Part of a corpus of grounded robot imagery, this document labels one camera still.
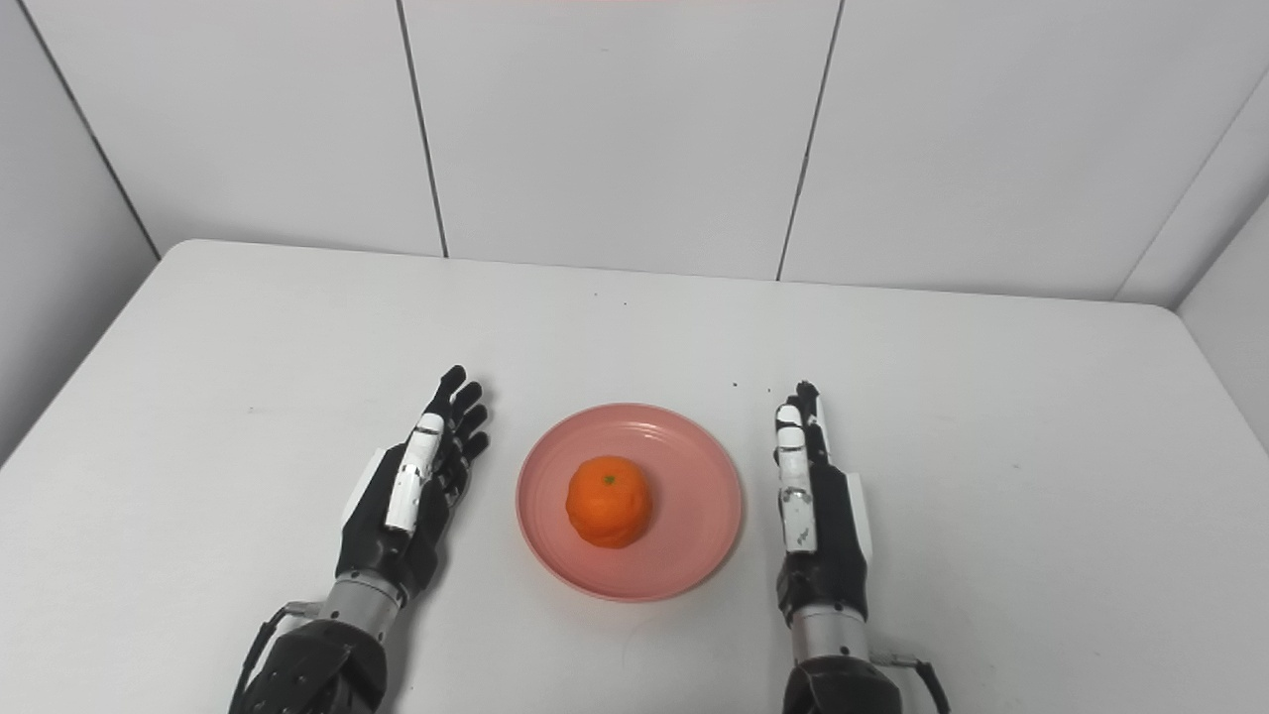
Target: orange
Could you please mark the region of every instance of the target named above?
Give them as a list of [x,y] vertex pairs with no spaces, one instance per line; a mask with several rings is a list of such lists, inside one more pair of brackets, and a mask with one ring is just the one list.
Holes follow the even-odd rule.
[[586,543],[626,548],[647,530],[652,495],[629,459],[599,457],[577,467],[565,500],[569,523]]

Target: white table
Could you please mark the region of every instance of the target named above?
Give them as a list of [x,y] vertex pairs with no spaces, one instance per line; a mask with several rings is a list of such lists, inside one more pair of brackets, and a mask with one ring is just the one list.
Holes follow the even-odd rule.
[[[454,363],[494,446],[387,711],[778,713],[772,415],[799,379],[865,478],[874,646],[933,659],[956,711],[1263,711],[1269,460],[1164,309],[216,242],[169,252],[0,472],[5,710],[223,711]],[[534,440],[621,401],[744,482],[730,561],[665,602],[567,588],[515,524]]]

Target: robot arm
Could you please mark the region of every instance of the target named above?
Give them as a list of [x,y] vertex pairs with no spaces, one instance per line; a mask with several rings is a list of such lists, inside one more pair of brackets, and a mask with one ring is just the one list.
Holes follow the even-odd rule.
[[784,714],[901,714],[898,689],[874,665],[912,667],[940,714],[947,698],[929,663],[876,656],[864,624],[872,534],[858,474],[830,463],[820,393],[801,383],[775,412],[784,566],[780,613],[793,639]]
[[[293,602],[260,628],[230,714],[368,714],[383,699],[383,639],[397,614],[431,582],[471,462],[489,446],[481,387],[449,370],[406,441],[378,458],[343,528],[335,585],[321,604]],[[255,662],[286,615],[311,619],[282,635],[259,675]]]

